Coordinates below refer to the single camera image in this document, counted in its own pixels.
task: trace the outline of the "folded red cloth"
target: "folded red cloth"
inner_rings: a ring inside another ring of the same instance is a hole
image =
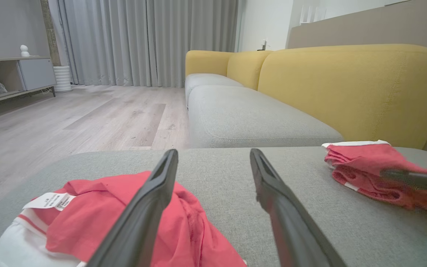
[[[372,199],[407,209],[427,210],[427,190],[380,177],[383,169],[403,169],[427,174],[427,169],[408,162],[389,144],[324,145],[325,161],[335,167],[332,177],[339,183]]]
[[[19,217],[46,235],[47,250],[88,261],[149,174],[70,181],[56,191],[76,196],[62,211],[27,208]],[[198,199],[176,182],[159,222],[151,266],[246,265],[209,222]]]

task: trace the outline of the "yellow sofa backrest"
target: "yellow sofa backrest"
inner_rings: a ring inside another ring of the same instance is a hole
[[[427,48],[408,44],[310,47],[271,53],[258,91],[330,125],[347,141],[427,140]]]
[[[248,51],[234,53],[228,60],[227,77],[245,87],[257,90],[259,72],[265,58],[273,51]]]

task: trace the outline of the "sofa armrest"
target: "sofa armrest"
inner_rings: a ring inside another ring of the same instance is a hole
[[[185,76],[193,73],[212,73],[227,76],[231,52],[191,50],[185,54]]]

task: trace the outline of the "gray curtain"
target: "gray curtain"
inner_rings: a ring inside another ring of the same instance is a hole
[[[74,83],[182,87],[185,53],[234,51],[238,0],[59,0]]]
[[[148,0],[157,86],[183,87],[189,50],[233,52],[237,0]]]

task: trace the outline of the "red shirt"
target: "red shirt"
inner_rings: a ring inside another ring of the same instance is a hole
[[[48,226],[46,248],[88,262],[150,172],[70,181],[56,193],[74,198],[63,211],[34,209]],[[246,266],[207,219],[198,199],[175,183],[154,244],[151,266]]]

